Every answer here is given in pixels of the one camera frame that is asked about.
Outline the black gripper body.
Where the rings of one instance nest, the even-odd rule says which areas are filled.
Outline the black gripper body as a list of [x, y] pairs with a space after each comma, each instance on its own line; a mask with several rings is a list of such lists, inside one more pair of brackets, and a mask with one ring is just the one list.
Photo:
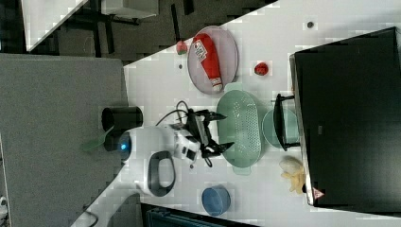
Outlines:
[[208, 128], [212, 120], [211, 113], [208, 110], [195, 112], [189, 109], [186, 117], [186, 129], [200, 142], [201, 157], [211, 157], [213, 152], [208, 150], [212, 145], [212, 136]]

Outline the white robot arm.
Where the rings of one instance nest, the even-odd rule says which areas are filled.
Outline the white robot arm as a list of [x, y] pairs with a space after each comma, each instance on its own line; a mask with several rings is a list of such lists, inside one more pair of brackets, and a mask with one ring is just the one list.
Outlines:
[[71, 227], [107, 227], [115, 212], [134, 194], [164, 197], [176, 182], [174, 162], [192, 165], [199, 158], [207, 164], [233, 144], [213, 140], [209, 123], [225, 116], [208, 110], [184, 112], [184, 123], [165, 124], [130, 129], [121, 134], [118, 151], [122, 167], [113, 181], [83, 208]]

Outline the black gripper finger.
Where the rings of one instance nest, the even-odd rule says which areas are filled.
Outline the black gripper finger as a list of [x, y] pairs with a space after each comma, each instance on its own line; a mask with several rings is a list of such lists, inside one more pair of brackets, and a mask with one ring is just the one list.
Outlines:
[[209, 121], [215, 121], [215, 120], [223, 120], [226, 118], [226, 115], [223, 115], [221, 113], [216, 113], [216, 112], [208, 112], [206, 114], [206, 118]]
[[224, 144], [218, 144], [216, 142], [213, 142], [209, 145], [209, 148], [213, 151], [213, 154], [220, 155], [223, 152], [225, 152], [228, 148], [230, 148], [234, 142], [229, 142], [229, 143], [224, 143]]

